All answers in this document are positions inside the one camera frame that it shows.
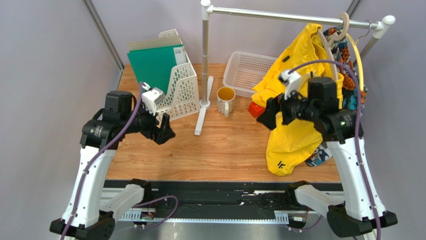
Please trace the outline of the beige clothes hanger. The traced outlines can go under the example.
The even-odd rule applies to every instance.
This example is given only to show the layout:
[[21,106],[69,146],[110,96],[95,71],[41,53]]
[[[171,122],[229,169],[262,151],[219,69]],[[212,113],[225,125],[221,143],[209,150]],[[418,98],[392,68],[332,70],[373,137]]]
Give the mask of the beige clothes hanger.
[[335,61],[333,54],[332,54],[332,51],[331,51],[332,44],[336,41],[341,41],[346,36],[346,34],[348,33],[348,30],[349,30],[349,27],[350,27],[350,17],[349,17],[348,13],[341,12],[338,15],[338,17],[342,20],[342,23],[343,23],[342,30],[341,30],[340,33],[335,32],[335,33],[333,33],[329,36],[329,39],[327,39],[324,36],[321,28],[318,28],[317,31],[316,31],[316,34],[319,37],[320,42],[322,44],[322,47],[325,51],[325,54],[326,54],[326,57],[327,57],[326,59],[330,60],[332,62]]

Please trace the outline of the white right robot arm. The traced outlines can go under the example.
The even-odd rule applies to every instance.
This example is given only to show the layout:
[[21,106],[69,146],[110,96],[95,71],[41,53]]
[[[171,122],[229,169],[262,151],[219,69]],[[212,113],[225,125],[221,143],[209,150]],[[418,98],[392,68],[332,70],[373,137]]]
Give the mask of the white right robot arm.
[[308,182],[299,181],[288,189],[290,204],[318,212],[340,238],[396,225],[396,214],[386,210],[374,187],[357,113],[339,108],[336,82],[314,77],[308,81],[307,95],[303,96],[298,92],[299,76],[281,76],[279,81],[285,91],[267,100],[257,121],[270,130],[277,127],[277,114],[282,115],[283,125],[296,119],[312,122],[334,157],[344,193],[344,200],[337,200]]

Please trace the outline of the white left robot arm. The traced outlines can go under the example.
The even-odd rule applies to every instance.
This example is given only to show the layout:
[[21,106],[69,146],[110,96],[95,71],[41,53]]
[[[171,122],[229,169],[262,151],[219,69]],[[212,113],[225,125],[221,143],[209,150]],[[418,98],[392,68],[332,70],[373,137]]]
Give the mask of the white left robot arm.
[[175,137],[170,116],[157,119],[157,104],[164,98],[158,88],[138,96],[121,90],[107,93],[104,107],[82,128],[74,189],[62,217],[50,223],[51,233],[75,240],[108,240],[127,211],[150,201],[151,183],[136,178],[106,203],[101,203],[101,195],[109,166],[126,135],[140,133],[158,145]]

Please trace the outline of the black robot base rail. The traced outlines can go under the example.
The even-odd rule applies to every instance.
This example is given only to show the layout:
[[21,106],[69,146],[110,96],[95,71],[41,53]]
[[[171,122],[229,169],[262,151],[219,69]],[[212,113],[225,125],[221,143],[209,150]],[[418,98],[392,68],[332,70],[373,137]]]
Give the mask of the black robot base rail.
[[169,220],[177,222],[285,224],[320,216],[312,207],[290,200],[289,182],[152,181],[151,185],[148,206],[128,210],[122,221],[154,223],[171,215]]

